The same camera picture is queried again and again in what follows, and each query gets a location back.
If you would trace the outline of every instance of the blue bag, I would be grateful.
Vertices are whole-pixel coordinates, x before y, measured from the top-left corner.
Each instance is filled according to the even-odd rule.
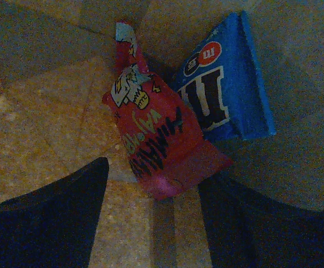
[[[275,134],[245,12],[230,14],[201,42],[170,87],[196,113],[211,142]]]

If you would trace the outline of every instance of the bag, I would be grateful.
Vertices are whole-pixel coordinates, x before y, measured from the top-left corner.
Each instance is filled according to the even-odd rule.
[[[275,134],[246,13],[230,14],[201,42],[170,87],[211,142]]]
[[[202,137],[178,94],[148,70],[132,27],[116,25],[118,79],[103,103],[113,111],[132,171],[156,199],[175,196],[231,165]]]

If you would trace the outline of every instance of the red circle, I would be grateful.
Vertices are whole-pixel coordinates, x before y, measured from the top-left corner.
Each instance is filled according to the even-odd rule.
[[[221,45],[218,42],[207,43],[199,53],[199,64],[209,65],[213,63],[221,54]]]

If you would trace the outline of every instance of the yellow cartoon mouth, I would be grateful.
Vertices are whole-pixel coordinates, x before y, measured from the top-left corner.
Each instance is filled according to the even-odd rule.
[[[149,103],[149,97],[146,92],[139,91],[133,99],[133,102],[137,105],[139,109],[145,109]]]

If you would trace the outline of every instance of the round logo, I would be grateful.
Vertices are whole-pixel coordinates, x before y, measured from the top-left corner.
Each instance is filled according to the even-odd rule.
[[[199,53],[197,61],[200,66],[212,64],[221,54],[221,45],[218,42],[207,43]]]
[[[198,57],[199,57],[199,53],[195,53],[194,55],[191,56],[191,58],[189,59],[189,61],[184,67],[185,76],[191,75],[199,67]]]

